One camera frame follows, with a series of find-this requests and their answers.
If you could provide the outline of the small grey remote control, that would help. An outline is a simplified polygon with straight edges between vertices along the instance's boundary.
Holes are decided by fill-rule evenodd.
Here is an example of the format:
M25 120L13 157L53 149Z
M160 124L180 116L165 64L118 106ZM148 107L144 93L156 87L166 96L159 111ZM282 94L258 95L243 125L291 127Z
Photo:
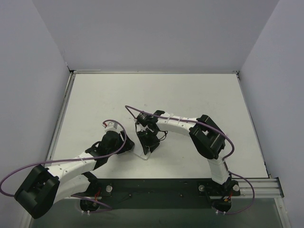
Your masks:
M150 157L150 155L151 155L150 152L148 152L147 154L144 154L144 152L142 152L142 153L132 152L132 154L134 154L135 156L137 156L138 158L140 158L140 159L142 159L144 161L148 160L149 157Z

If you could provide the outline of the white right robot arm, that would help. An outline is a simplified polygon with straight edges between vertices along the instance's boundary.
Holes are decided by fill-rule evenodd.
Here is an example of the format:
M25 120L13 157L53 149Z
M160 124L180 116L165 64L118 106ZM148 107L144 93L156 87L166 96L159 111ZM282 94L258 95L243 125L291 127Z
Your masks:
M140 156L143 159L147 159L160 145L159 132L178 133L190 137L197 152L208 160L214 182L223 185L228 181L229 172L220 156L225 148L225 137L209 116L186 118L161 110L154 114L139 113L135 119L135 130L142 145Z

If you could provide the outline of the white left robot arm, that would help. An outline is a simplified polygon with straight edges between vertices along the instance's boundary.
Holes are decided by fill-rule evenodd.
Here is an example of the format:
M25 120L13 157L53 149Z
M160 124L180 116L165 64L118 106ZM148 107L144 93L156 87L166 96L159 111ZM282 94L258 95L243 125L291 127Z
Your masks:
M53 204L68 196L83 192L93 195L97 191L97 183L91 172L106 164L110 154L130 151L134 145L124 131L108 131L75 161L46 168L35 166L14 194L14 199L32 218L38 219Z

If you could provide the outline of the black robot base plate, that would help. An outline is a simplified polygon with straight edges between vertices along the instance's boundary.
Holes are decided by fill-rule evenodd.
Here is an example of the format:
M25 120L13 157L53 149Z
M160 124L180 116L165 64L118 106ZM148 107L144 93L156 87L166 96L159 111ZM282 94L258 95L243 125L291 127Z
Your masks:
M80 199L83 211L98 209L208 209L227 212L239 184L231 178L222 185L211 179L99 179L87 172L63 185L52 178L40 184L36 218L69 196Z

